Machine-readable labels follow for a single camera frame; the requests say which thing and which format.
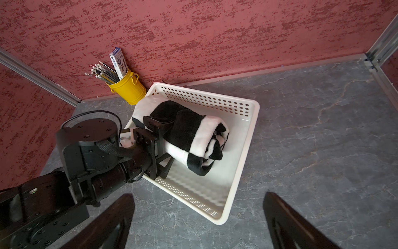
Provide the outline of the white perforated plastic basket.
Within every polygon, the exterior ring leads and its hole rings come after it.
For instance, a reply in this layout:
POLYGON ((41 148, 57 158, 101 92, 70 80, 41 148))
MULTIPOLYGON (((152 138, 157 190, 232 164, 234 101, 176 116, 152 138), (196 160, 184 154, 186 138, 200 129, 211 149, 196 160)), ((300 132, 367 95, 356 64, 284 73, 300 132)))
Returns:
POLYGON ((127 124, 131 145, 138 128, 149 131, 147 118, 171 129, 160 143, 171 164, 166 176, 146 180, 217 225, 224 224, 244 168, 260 106, 227 95, 154 83, 137 102, 127 124))

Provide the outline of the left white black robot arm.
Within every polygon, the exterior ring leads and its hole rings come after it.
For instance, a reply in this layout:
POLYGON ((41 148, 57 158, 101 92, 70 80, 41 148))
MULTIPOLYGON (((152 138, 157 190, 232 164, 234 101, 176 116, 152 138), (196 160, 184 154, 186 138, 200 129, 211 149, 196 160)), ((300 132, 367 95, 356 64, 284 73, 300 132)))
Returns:
POLYGON ((88 219, 88 206, 144 175, 165 178, 173 159, 164 149, 169 119, 144 117, 136 144, 119 145, 120 119, 87 119, 57 132, 62 168, 1 191, 1 248, 44 249, 88 219))

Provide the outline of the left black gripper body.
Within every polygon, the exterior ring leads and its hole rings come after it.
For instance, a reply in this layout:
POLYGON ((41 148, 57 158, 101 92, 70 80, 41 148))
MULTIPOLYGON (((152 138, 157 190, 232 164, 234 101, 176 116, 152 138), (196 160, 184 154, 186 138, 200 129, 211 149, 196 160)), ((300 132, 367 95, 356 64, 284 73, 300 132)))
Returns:
POLYGON ((122 130, 121 142, 133 139, 130 149, 133 158, 122 164, 126 179, 138 181, 143 176, 152 180, 166 179, 174 158, 165 151, 164 136, 172 128, 172 120, 158 121, 149 116, 144 117, 143 128, 126 128, 122 130))

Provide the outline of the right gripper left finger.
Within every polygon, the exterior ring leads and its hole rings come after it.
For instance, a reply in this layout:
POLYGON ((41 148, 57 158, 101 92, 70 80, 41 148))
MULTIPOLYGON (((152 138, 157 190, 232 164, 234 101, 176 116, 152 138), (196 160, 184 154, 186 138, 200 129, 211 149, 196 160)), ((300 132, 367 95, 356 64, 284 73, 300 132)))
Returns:
POLYGON ((135 211, 132 194, 124 194, 63 249, 124 249, 135 211))

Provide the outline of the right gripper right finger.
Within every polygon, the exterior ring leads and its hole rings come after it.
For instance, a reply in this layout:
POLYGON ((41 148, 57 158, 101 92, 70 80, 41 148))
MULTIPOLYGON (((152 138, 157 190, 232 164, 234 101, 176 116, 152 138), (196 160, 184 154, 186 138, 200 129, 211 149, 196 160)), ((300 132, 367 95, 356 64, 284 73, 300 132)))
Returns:
POLYGON ((339 248, 276 193, 265 194, 263 210, 275 249, 339 248))

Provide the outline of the black white checkered pillowcase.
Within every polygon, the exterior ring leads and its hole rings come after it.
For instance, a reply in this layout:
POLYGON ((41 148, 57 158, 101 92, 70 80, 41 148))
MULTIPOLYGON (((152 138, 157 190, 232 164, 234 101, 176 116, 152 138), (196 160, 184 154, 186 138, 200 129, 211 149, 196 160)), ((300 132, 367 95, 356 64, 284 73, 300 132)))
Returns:
POLYGON ((206 175, 213 163, 223 158, 230 131, 221 118, 200 115, 161 95, 145 97, 136 104, 132 114, 136 127, 144 127, 145 116, 174 122, 164 136, 165 151, 195 174, 206 175))

